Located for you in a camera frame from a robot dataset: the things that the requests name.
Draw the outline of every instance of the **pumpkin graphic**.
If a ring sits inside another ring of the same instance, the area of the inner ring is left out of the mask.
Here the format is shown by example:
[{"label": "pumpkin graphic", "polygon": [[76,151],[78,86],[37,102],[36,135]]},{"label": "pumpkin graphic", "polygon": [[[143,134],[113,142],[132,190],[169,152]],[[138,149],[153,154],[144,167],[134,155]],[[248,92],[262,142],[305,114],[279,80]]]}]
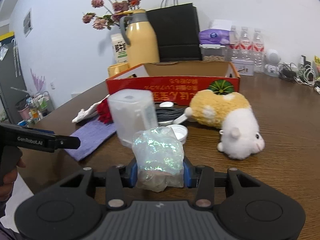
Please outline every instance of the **pumpkin graphic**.
[{"label": "pumpkin graphic", "polygon": [[211,83],[208,89],[217,95],[227,95],[235,91],[233,85],[225,79],[219,79]]}]

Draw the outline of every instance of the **plush hamster toy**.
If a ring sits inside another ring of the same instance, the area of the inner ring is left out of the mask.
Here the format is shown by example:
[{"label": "plush hamster toy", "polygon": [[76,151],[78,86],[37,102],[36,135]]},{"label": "plush hamster toy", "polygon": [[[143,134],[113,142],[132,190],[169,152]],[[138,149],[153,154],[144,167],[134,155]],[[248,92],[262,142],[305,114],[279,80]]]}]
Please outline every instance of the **plush hamster toy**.
[{"label": "plush hamster toy", "polygon": [[196,93],[185,115],[200,124],[221,129],[218,150],[233,159],[244,159],[264,149],[259,125],[245,97],[239,93],[216,95],[211,90]]}]

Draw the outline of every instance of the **air vent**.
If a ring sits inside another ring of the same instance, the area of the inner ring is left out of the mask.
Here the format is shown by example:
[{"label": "air vent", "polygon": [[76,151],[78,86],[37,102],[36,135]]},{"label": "air vent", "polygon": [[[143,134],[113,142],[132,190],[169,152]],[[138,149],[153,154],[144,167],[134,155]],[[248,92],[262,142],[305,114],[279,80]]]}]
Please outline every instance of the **air vent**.
[{"label": "air vent", "polygon": [[23,20],[23,33],[27,37],[28,34],[32,30],[32,24],[31,24],[31,10],[28,12],[26,17]]}]

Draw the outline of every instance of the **white floor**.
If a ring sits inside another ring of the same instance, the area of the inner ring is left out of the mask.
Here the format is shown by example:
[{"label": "white floor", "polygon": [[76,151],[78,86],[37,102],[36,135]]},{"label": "white floor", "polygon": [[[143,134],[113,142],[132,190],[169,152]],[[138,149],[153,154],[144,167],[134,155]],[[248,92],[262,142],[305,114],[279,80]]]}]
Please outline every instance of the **white floor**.
[{"label": "white floor", "polygon": [[0,219],[0,222],[5,228],[11,228],[13,231],[18,232],[14,223],[14,212],[17,207],[27,198],[33,196],[33,193],[28,188],[27,184],[23,181],[20,174],[18,174],[17,180],[13,186],[12,197],[7,202],[5,209],[5,216]]}]

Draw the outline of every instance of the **wooden table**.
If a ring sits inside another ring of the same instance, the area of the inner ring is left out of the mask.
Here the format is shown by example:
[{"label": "wooden table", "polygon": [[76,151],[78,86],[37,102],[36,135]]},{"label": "wooden table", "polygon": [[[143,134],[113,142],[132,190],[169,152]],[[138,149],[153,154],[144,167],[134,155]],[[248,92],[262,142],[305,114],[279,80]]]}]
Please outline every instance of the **wooden table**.
[{"label": "wooden table", "polygon": [[[299,239],[320,237],[320,95],[311,87],[289,83],[265,74],[242,76],[240,92],[250,101],[265,139],[265,149],[243,161],[227,159],[217,151],[219,133],[196,123],[189,123],[185,155],[194,164],[212,166],[226,172],[237,167],[297,200],[307,218]],[[71,123],[81,108],[87,109],[107,94],[101,83],[41,120],[36,127],[70,135],[79,126]],[[81,167],[104,171],[111,165],[127,164],[133,158],[130,149],[120,145],[114,135],[80,163],[64,150],[44,153],[23,150],[27,168],[20,174],[33,192],[51,185]],[[126,189],[127,198],[192,199],[194,190],[168,188],[162,193]],[[216,203],[225,198],[216,190]],[[96,200],[104,203],[104,189],[98,189]]]}]

